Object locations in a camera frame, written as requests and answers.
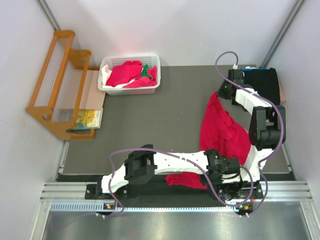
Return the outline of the red t-shirt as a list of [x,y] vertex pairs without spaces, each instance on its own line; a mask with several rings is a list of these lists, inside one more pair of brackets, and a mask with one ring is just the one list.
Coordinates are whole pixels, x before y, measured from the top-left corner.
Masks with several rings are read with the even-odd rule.
[[201,151],[214,149],[227,158],[237,158],[244,165],[251,143],[246,130],[224,110],[214,92],[205,109],[199,135]]

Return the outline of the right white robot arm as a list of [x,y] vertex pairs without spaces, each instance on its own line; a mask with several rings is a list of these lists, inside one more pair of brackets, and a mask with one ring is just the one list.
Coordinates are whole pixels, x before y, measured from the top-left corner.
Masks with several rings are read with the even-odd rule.
[[261,173],[269,159],[286,140],[286,110],[282,105],[275,105],[259,95],[253,86],[245,83],[245,73],[235,66],[222,75],[217,95],[231,100],[250,116],[248,138],[250,150],[243,168],[240,169],[239,182],[233,185],[233,192],[239,198],[245,198],[257,188]]

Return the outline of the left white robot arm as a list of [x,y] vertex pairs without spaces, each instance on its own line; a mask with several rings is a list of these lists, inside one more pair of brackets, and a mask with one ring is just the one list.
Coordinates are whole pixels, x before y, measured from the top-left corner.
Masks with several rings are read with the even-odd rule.
[[124,163],[112,173],[104,175],[96,186],[102,198],[109,198],[128,184],[146,184],[154,175],[173,173],[207,174],[212,185],[233,184],[241,181],[240,164],[236,158],[226,158],[214,149],[193,153],[168,153],[153,149],[147,144],[141,148],[119,150],[110,155],[110,161],[118,154],[129,152]]

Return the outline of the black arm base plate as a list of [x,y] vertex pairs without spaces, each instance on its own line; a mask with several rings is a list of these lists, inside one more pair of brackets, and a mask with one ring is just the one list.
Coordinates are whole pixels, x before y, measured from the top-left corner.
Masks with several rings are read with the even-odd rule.
[[[126,184],[112,192],[124,207],[226,207],[216,199],[208,185],[206,189],[168,185],[165,177],[165,175],[154,175],[147,183]],[[240,184],[235,197],[221,197],[221,199],[226,202],[231,200],[242,202],[249,195],[251,184],[248,182]],[[262,198],[262,193],[258,190],[261,190],[259,181],[253,184],[253,197],[250,197],[250,200]],[[98,178],[97,183],[86,187],[84,198],[115,202],[110,193],[103,193],[102,177]]]

